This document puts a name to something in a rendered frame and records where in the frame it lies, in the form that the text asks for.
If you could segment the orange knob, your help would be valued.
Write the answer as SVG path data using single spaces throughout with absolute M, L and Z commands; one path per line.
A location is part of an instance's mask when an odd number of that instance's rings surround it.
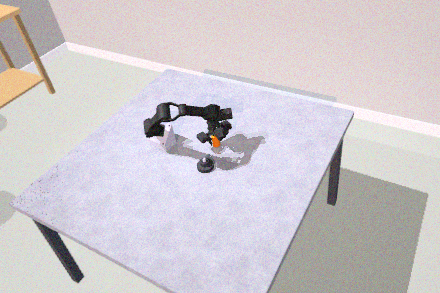
M 215 136 L 211 136 L 212 138 L 212 143 L 214 147 L 219 147 L 220 146 L 220 141 L 215 137 Z

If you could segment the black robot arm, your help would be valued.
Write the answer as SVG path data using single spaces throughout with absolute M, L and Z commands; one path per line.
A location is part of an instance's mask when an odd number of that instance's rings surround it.
M 171 119 L 170 105 L 178 107 L 179 114 Z M 152 118 L 148 118 L 143 121 L 144 133 L 146 138 L 154 136 L 164 136 L 165 125 L 161 123 L 172 122 L 181 116 L 197 116 L 207 120 L 209 124 L 215 124 L 218 121 L 233 119 L 231 108 L 220 109 L 220 106 L 216 104 L 209 104 L 206 107 L 189 106 L 186 104 L 176 104 L 173 102 L 160 103 L 156 108 L 156 114 Z M 211 134 L 215 136 L 219 141 L 226 138 L 228 133 L 228 127 L 221 127 L 220 124 L 217 127 L 212 128 Z

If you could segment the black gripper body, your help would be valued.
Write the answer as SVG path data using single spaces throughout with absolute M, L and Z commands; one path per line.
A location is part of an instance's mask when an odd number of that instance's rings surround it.
M 232 129 L 232 125 L 231 125 L 227 120 L 224 120 L 224 121 L 222 121 L 222 122 L 220 122 L 220 123 L 217 122 L 217 123 L 215 123 L 215 124 L 209 124 L 207 121 L 206 121 L 206 123 L 208 124 L 207 129 L 208 129 L 209 131 L 208 131 L 207 133 L 204 133 L 204 132 L 202 131 L 202 132 L 200 132 L 199 134 L 196 135 L 197 139 L 198 139 L 201 143 L 205 143 L 205 142 L 207 142 L 209 139 L 211 139 L 210 136 L 212 135 L 212 134 L 211 134 L 212 128 L 214 128 L 214 127 L 216 128 L 218 124 L 220 124 L 220 126 L 223 127 L 223 128 L 225 128 L 225 127 L 227 126 L 227 127 L 228 127 L 228 130 Z

